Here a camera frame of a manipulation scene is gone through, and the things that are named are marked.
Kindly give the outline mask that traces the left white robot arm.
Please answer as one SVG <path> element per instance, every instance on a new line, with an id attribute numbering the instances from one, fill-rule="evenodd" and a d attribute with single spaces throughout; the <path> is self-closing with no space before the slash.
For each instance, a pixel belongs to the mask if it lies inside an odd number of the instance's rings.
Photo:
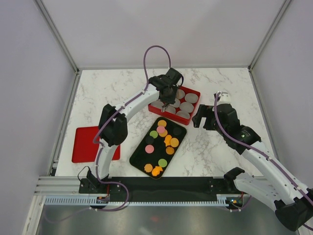
<path id="1" fill-rule="evenodd" d="M 165 105 L 175 103 L 179 81 L 184 81 L 183 75 L 169 68 L 165 74 L 146 78 L 145 87 L 126 101 L 116 106 L 107 104 L 103 107 L 99 130 L 93 139 L 99 149 L 94 166 L 89 167 L 87 177 L 80 180 L 80 193 L 102 193 L 110 184 L 124 187 L 120 182 L 109 181 L 108 176 L 114 153 L 128 135 L 128 122 L 154 101 L 160 100 Z"/>

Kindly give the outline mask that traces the pink sandwich cookie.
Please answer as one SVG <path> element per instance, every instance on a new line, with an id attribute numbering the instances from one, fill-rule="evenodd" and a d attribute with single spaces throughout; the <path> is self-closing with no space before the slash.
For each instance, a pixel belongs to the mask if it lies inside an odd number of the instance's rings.
<path id="1" fill-rule="evenodd" d="M 153 153 L 154 152 L 154 147 L 151 144 L 147 145 L 145 147 L 145 152 L 148 153 L 148 154 Z"/>
<path id="2" fill-rule="evenodd" d="M 159 133 L 159 134 L 162 134 L 162 133 L 164 133 L 165 132 L 165 127 L 164 126 L 158 126 L 157 127 L 157 129 L 156 129 L 156 131 Z"/>

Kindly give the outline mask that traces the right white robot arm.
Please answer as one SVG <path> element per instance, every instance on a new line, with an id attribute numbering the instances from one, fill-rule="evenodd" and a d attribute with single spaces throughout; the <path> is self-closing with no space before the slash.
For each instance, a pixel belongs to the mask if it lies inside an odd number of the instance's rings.
<path id="1" fill-rule="evenodd" d="M 218 132 L 228 147 L 252 163 L 270 183 L 254 180 L 236 167 L 224 175 L 224 189 L 248 193 L 274 211 L 288 230 L 313 228 L 307 222 L 313 218 L 313 190 L 299 181 L 274 156 L 269 154 L 261 137 L 250 127 L 242 125 L 230 104 L 208 106 L 201 104 L 192 117 L 195 128 L 205 119 L 204 129 Z"/>

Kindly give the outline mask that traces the metal tweezers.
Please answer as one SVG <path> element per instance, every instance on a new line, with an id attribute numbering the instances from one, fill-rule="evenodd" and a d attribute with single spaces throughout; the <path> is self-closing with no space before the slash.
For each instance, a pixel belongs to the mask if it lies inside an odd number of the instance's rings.
<path id="1" fill-rule="evenodd" d="M 164 113 L 168 106 L 169 106 L 169 103 L 164 103 L 162 108 L 161 108 L 161 112 Z"/>

